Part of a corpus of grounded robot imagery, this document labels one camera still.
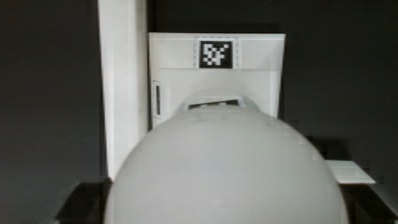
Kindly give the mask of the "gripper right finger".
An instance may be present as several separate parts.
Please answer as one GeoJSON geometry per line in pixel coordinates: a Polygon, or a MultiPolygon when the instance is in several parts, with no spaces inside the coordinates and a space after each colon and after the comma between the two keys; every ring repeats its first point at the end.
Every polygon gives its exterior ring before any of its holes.
{"type": "Polygon", "coordinates": [[[368,185],[344,185],[351,224],[397,224],[398,215],[368,185]]]}

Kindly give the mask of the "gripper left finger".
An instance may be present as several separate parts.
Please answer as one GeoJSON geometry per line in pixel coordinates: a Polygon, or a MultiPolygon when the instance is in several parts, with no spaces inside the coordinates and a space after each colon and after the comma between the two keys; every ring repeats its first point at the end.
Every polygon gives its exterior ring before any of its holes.
{"type": "Polygon", "coordinates": [[[52,224],[104,224],[111,186],[111,179],[77,184],[52,224]]]}

